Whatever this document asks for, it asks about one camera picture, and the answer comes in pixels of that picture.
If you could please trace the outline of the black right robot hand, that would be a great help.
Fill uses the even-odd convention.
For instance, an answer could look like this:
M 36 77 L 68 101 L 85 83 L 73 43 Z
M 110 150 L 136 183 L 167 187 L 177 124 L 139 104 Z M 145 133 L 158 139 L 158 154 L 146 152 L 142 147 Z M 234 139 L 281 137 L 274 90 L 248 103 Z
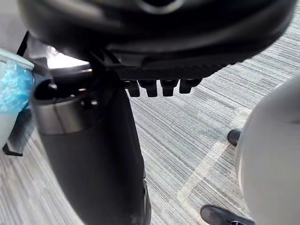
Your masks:
M 259 54 L 294 0 L 21 0 L 28 54 L 51 77 L 31 111 L 53 172 L 87 225 L 148 225 L 151 205 L 130 97 L 188 94 Z

